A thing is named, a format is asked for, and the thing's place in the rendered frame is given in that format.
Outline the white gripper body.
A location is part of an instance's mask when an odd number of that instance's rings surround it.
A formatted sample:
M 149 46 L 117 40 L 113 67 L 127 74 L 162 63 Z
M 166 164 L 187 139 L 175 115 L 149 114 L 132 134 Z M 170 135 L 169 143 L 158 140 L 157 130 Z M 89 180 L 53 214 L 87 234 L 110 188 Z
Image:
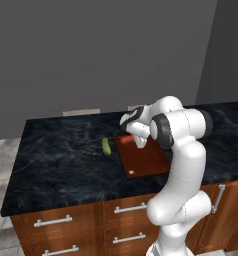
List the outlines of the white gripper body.
M 137 135 L 134 135 L 133 136 L 134 138 L 134 142 L 136 144 L 136 146 L 139 148 L 139 149 L 143 149 L 147 143 L 147 140 L 145 138 L 142 138 L 140 136 L 137 136 Z

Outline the red vegetable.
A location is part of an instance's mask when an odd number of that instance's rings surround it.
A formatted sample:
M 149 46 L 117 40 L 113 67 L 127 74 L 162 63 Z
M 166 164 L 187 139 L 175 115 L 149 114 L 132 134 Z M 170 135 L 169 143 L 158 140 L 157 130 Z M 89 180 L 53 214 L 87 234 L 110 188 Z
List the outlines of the red vegetable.
M 132 135 L 124 135 L 120 138 L 120 141 L 123 144 L 132 143 L 134 141 L 134 137 Z

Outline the reddish brown tray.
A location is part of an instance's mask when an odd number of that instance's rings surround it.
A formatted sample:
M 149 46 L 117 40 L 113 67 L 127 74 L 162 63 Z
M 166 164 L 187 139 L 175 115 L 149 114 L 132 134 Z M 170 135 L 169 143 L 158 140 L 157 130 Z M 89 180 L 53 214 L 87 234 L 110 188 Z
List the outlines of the reddish brown tray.
M 139 149 L 134 141 L 123 144 L 120 141 L 122 136 L 115 136 L 114 143 L 128 179 L 151 177 L 169 172 L 170 163 L 164 151 L 152 138 L 148 138 L 145 147 Z

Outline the green cucumber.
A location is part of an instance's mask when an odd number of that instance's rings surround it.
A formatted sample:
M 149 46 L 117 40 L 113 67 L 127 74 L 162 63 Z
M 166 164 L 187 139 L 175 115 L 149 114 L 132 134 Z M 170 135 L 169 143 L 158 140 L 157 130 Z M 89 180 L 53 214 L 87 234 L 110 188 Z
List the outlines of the green cucumber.
M 109 140 L 107 137 L 104 137 L 102 139 L 102 150 L 103 150 L 103 153 L 106 155 L 106 156 L 110 156 L 111 155 L 111 148 L 110 148 L 110 145 L 109 145 Z

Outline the pale chair back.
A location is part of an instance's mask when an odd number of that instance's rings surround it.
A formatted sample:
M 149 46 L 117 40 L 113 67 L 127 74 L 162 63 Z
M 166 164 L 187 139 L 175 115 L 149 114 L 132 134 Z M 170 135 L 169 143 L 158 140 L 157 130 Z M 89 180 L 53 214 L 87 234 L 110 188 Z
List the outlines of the pale chair back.
M 63 117 L 100 114 L 100 109 L 81 109 L 63 111 Z

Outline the wooden drawer front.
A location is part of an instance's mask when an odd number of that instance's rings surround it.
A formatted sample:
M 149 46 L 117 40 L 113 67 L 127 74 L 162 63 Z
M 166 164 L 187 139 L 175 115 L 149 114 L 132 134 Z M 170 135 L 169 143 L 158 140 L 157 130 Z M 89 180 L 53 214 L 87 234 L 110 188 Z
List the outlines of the wooden drawer front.
M 55 225 L 35 228 L 33 224 L 42 221 L 64 218 L 67 214 L 73 221 Z M 95 240 L 94 205 L 78 205 L 66 208 L 52 209 L 34 213 L 19 214 L 10 217 L 16 234 L 21 238 L 34 238 L 40 236 L 54 236 L 59 234 L 82 233 L 89 234 Z
M 21 247 L 25 256 L 42 256 L 45 250 L 58 251 L 77 245 L 79 251 L 58 256 L 96 256 L 95 240 L 92 235 L 82 233 L 59 234 L 54 236 L 40 236 L 21 238 Z
M 147 220 L 147 208 L 138 210 L 138 211 L 125 212 L 120 214 L 114 214 L 114 209 L 116 206 L 119 206 L 120 208 L 138 206 L 142 202 L 145 202 L 146 204 L 148 204 L 149 200 L 154 196 L 155 194 L 147 194 L 147 195 L 140 195 L 140 196 L 105 201 L 103 203 L 104 219 L 108 223 L 135 221 L 135 220 L 142 220 L 142 219 Z
M 119 244 L 112 243 L 114 237 L 131 237 L 140 232 L 144 233 L 146 238 Z M 137 222 L 125 222 L 107 227 L 104 230 L 104 254 L 105 256 L 145 256 L 158 233 L 158 227 Z

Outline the wooden cupboard door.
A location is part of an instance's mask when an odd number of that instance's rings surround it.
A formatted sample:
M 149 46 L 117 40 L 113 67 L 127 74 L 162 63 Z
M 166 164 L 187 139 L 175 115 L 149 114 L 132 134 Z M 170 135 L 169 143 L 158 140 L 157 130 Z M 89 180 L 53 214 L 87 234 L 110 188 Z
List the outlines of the wooden cupboard door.
M 187 235 L 186 245 L 195 255 L 238 250 L 238 180 L 223 185 L 217 211 L 201 219 Z

